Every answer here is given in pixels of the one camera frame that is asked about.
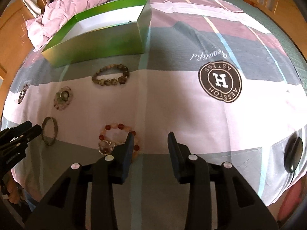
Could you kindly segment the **left hand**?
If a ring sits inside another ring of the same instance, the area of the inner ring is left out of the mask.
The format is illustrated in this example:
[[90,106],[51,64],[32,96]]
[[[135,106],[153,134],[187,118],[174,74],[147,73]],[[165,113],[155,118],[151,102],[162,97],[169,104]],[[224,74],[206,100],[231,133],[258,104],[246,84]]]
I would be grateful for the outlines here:
[[21,197],[18,192],[18,183],[14,180],[11,171],[9,171],[7,175],[8,175],[8,180],[6,182],[6,188],[9,193],[8,200],[12,204],[19,204],[21,202]]

